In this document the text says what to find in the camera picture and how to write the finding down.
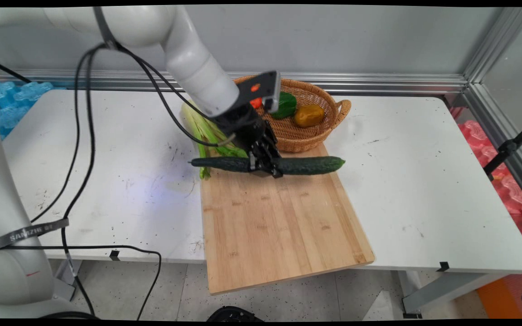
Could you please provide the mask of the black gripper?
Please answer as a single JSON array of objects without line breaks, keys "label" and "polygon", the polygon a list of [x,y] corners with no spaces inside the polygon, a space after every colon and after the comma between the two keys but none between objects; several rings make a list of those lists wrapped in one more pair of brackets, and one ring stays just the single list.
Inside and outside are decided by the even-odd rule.
[{"label": "black gripper", "polygon": [[251,105],[228,110],[214,117],[213,122],[226,136],[234,135],[232,143],[248,153],[250,173],[259,173],[262,170],[260,154],[263,154],[266,171],[275,179],[283,176],[278,167],[281,155],[273,128]]}]

